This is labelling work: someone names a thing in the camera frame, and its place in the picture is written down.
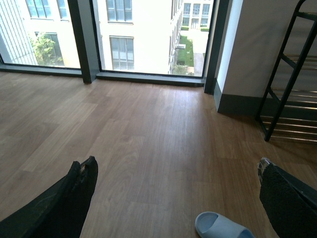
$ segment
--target wooden floor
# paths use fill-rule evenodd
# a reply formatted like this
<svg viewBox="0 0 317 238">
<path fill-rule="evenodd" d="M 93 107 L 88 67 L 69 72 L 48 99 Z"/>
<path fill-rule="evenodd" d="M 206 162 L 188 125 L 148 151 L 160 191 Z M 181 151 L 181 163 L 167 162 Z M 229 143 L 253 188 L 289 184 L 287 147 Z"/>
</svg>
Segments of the wooden floor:
<svg viewBox="0 0 317 238">
<path fill-rule="evenodd" d="M 264 142 L 202 88 L 0 73 L 0 220 L 94 155 L 83 238 L 196 238 L 215 211 L 277 237 L 259 199 L 266 156 L 317 189 L 316 145 Z"/>
</svg>

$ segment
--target gray baseboard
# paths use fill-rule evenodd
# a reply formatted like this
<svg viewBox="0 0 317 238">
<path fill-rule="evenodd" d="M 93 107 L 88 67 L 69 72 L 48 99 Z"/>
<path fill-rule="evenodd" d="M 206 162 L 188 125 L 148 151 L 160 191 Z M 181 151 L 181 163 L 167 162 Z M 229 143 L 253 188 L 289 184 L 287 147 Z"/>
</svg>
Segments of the gray baseboard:
<svg viewBox="0 0 317 238">
<path fill-rule="evenodd" d="M 218 83 L 216 83 L 213 95 L 217 112 L 221 114 L 255 116 L 262 98 L 247 97 L 238 95 L 223 94 Z M 311 107 L 309 103 L 288 102 L 288 105 L 295 107 L 285 107 L 283 109 L 282 118 L 304 119 L 317 121 L 317 110 L 308 110 Z M 277 110 L 277 103 L 268 98 L 262 109 L 262 116 L 274 116 Z"/>
<path fill-rule="evenodd" d="M 222 114 L 255 116 L 262 98 L 222 94 L 216 83 L 213 98 L 217 112 Z"/>
</svg>

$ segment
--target grass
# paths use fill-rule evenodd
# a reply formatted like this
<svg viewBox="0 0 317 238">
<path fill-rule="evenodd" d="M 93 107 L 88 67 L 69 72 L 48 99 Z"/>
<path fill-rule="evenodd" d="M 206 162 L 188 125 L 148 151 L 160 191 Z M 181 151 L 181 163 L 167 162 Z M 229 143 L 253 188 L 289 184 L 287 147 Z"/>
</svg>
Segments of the grass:
<svg viewBox="0 0 317 238">
<path fill-rule="evenodd" d="M 180 36 L 180 44 L 185 44 L 184 50 L 178 50 L 177 64 L 184 64 L 194 67 L 193 42 L 187 39 L 187 36 Z"/>
</svg>

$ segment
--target black metal shoe rack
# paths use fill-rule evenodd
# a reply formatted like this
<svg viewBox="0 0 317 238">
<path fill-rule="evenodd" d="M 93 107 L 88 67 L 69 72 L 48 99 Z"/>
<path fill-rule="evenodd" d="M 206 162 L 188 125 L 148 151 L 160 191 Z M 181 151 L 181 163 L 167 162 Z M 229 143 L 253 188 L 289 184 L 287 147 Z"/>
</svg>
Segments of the black metal shoe rack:
<svg viewBox="0 0 317 238">
<path fill-rule="evenodd" d="M 271 77 L 269 79 L 268 85 L 266 87 L 265 93 L 263 95 L 259 110 L 256 114 L 256 120 L 260 122 L 260 125 L 262 126 L 262 129 L 265 133 L 264 139 L 265 141 L 269 141 L 272 133 L 277 125 L 282 125 L 282 129 L 277 129 L 276 131 L 284 132 L 284 135 L 287 135 L 288 132 L 294 132 L 297 135 L 300 135 L 299 138 L 296 138 L 295 136 L 290 136 L 289 138 L 293 139 L 299 139 L 299 140 L 306 140 L 305 136 L 308 137 L 308 141 L 314 141 L 317 142 L 317 121 L 314 120 L 306 120 L 306 119 L 289 119 L 289 118 L 283 118 L 281 117 L 281 114 L 284 110 L 284 107 L 288 107 L 288 109 L 301 109 L 301 110 L 314 110 L 313 113 L 317 112 L 317 92 L 314 90 L 311 91 L 301 91 L 301 90 L 293 90 L 293 86 L 296 82 L 296 79 L 298 78 L 298 75 L 301 70 L 317 70 L 317 57 L 315 56 L 308 56 L 308 53 L 311 49 L 311 46 L 314 42 L 314 39 L 317 34 L 317 13 L 308 13 L 308 12 L 299 12 L 302 4 L 306 0 L 300 0 L 295 8 L 295 11 L 293 13 L 291 22 L 289 24 L 289 27 L 287 29 L 284 41 L 282 43 L 281 49 L 279 51 L 277 60 L 275 62 Z M 300 55 L 287 55 L 284 53 L 287 41 L 291 35 L 294 23 L 297 19 L 297 17 L 304 18 L 310 21 L 313 21 L 313 26 L 309 32 L 309 35 L 307 37 L 307 40 L 302 48 L 302 51 Z M 275 77 L 275 73 L 278 69 L 278 66 L 280 65 L 280 61 L 285 61 L 290 67 L 293 68 L 292 74 L 289 78 L 289 81 L 287 83 L 287 86 L 285 89 L 278 90 L 272 88 L 272 82 Z M 272 99 L 270 98 L 270 101 L 275 101 L 276 109 L 274 110 L 274 113 L 271 116 L 265 116 L 264 110 L 264 104 L 267 100 L 268 94 L 271 95 Z M 289 96 L 299 97 L 301 100 L 296 101 L 290 101 L 288 102 Z M 311 102 L 307 101 L 307 98 L 314 99 Z M 304 128 L 305 131 L 297 131 L 298 128 Z"/>
</svg>

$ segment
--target light blue slipper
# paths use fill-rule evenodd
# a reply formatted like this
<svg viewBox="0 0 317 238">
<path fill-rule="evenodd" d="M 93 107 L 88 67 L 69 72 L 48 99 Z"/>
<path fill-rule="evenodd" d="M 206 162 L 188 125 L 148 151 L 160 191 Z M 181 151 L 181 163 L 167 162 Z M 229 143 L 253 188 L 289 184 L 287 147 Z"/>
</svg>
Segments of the light blue slipper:
<svg viewBox="0 0 317 238">
<path fill-rule="evenodd" d="M 199 214 L 195 228 L 201 238 L 255 238 L 249 229 L 216 212 Z"/>
</svg>

